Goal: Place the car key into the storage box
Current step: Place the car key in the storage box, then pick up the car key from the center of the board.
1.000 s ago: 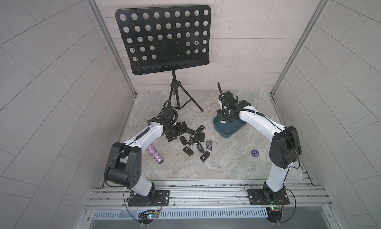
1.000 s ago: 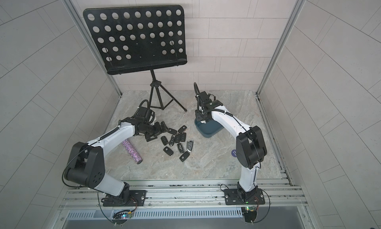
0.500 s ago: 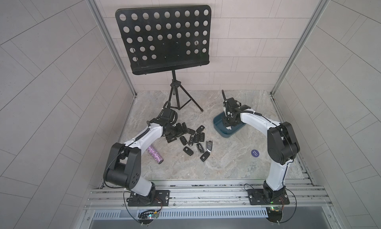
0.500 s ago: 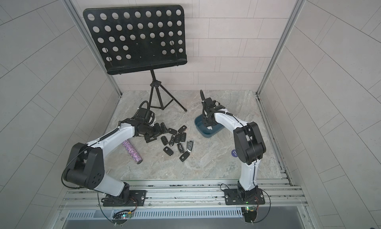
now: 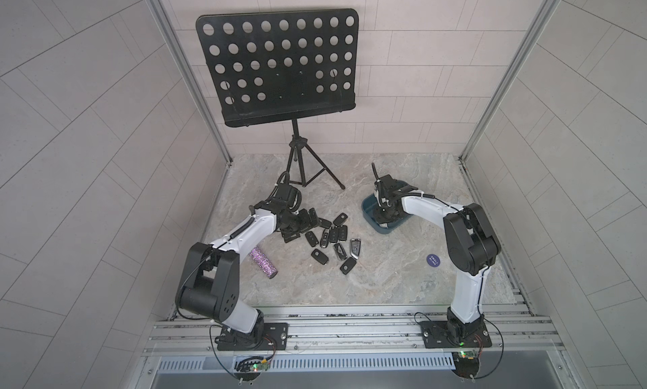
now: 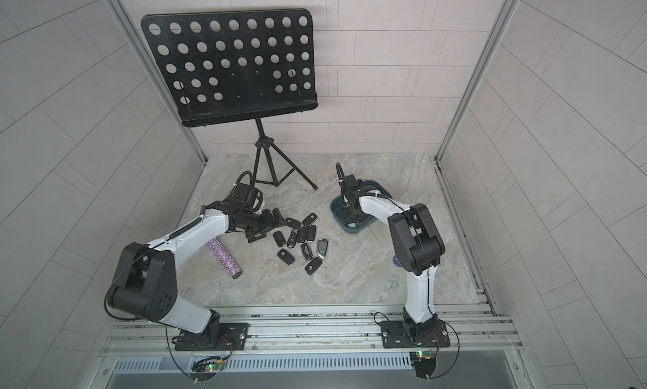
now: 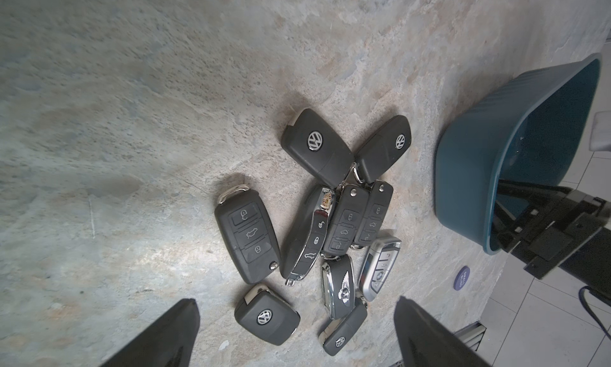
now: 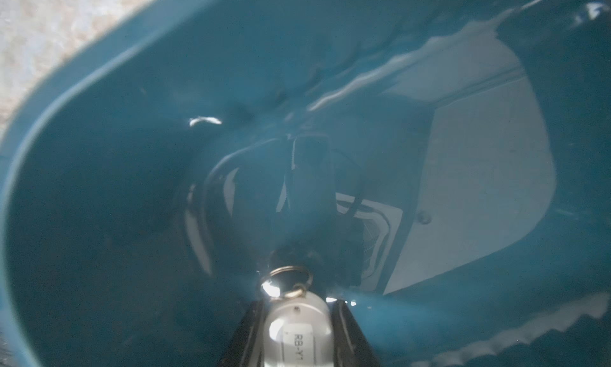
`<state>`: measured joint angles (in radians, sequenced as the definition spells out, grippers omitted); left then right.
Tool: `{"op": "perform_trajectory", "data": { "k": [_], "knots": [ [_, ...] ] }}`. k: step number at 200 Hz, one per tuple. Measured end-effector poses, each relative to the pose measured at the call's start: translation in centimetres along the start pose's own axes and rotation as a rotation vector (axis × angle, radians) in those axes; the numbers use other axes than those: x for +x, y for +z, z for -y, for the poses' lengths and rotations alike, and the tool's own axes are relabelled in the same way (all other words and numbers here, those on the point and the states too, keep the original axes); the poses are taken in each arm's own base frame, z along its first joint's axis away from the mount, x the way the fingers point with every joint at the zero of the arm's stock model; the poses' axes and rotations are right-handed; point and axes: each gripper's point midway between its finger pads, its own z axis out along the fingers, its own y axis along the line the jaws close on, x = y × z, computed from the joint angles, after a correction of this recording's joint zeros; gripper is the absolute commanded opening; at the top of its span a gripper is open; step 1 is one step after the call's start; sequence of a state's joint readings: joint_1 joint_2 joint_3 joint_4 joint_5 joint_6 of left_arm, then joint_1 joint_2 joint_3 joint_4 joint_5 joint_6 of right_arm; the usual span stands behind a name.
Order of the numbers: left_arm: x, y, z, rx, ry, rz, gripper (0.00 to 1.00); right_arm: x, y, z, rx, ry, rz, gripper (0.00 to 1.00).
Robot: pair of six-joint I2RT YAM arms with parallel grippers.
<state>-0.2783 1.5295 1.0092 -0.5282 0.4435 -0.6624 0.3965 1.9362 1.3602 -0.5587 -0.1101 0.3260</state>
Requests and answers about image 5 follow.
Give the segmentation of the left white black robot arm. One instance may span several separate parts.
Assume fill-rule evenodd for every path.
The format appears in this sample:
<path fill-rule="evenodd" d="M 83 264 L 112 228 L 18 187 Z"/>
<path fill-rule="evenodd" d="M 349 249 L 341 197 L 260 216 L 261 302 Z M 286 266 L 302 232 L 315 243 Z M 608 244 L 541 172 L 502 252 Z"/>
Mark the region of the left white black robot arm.
<path fill-rule="evenodd" d="M 281 173 L 268 198 L 249 207 L 249 215 L 232 231 L 211 243 L 197 242 L 186 257 L 175 294 L 175 306 L 212 319 L 237 333 L 262 329 L 262 312 L 239 299 L 240 263 L 266 237 L 291 237 L 316 227 L 300 208 L 302 194 Z"/>

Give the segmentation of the black VW key bottom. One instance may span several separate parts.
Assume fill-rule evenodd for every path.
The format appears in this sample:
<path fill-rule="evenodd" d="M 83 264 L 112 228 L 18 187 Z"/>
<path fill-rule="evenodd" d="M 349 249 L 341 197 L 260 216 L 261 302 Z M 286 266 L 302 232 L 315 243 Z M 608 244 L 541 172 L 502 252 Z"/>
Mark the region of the black VW key bottom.
<path fill-rule="evenodd" d="M 340 271 L 343 275 L 347 275 L 355 268 L 356 265 L 357 260 L 353 257 L 348 257 L 348 259 L 343 262 L 342 266 L 340 266 Z"/>

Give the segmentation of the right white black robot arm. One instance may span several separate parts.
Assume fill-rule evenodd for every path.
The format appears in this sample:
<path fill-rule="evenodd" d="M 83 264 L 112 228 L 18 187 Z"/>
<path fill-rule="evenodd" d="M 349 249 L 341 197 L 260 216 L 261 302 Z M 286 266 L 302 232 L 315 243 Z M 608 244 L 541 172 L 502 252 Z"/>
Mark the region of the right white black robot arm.
<path fill-rule="evenodd" d="M 485 282 L 495 265 L 501 245 L 482 206 L 450 204 L 431 193 L 390 175 L 380 177 L 372 166 L 375 205 L 369 219 L 377 230 L 394 229 L 418 216 L 444 230 L 449 259 L 457 270 L 453 301 L 445 323 L 426 321 L 422 332 L 437 336 L 440 344 L 463 347 L 485 344 L 482 306 Z"/>

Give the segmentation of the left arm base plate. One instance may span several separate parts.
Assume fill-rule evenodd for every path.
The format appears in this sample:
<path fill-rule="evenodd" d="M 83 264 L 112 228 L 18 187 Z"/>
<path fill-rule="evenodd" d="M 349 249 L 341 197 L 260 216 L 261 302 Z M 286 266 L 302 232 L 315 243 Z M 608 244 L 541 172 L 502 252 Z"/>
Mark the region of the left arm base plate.
<path fill-rule="evenodd" d="M 288 338 L 288 323 L 265 323 L 251 333 L 240 333 L 231 328 L 222 328 L 215 338 L 219 351 L 274 351 L 285 350 Z"/>

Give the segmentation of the silver BMW car key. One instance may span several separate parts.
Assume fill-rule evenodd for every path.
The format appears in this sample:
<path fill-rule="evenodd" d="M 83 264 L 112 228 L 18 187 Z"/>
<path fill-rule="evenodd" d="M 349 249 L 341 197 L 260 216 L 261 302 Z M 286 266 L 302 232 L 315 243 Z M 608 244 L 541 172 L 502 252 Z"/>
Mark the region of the silver BMW car key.
<path fill-rule="evenodd" d="M 350 255 L 353 259 L 358 260 L 361 253 L 362 240 L 353 238 L 350 240 Z"/>

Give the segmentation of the teal plastic storage box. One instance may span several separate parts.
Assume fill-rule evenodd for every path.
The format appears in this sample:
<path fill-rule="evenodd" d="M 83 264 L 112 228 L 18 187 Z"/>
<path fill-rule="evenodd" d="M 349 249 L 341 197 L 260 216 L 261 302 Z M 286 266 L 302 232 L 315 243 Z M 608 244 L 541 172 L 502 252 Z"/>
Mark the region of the teal plastic storage box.
<path fill-rule="evenodd" d="M 391 176 L 384 176 L 382 181 L 387 193 L 409 193 L 414 190 L 410 184 Z M 375 193 L 362 201 L 361 208 L 365 221 L 380 234 L 389 234 L 410 217 L 404 212 L 400 201 L 390 207 L 379 205 Z"/>

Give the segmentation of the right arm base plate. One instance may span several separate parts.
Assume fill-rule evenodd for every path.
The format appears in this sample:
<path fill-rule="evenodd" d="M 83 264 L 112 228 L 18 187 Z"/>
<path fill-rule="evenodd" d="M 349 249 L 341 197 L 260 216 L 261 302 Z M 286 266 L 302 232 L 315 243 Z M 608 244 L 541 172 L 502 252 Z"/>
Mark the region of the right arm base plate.
<path fill-rule="evenodd" d="M 492 346 L 484 318 L 472 323 L 460 320 L 418 322 L 427 349 L 485 349 Z"/>

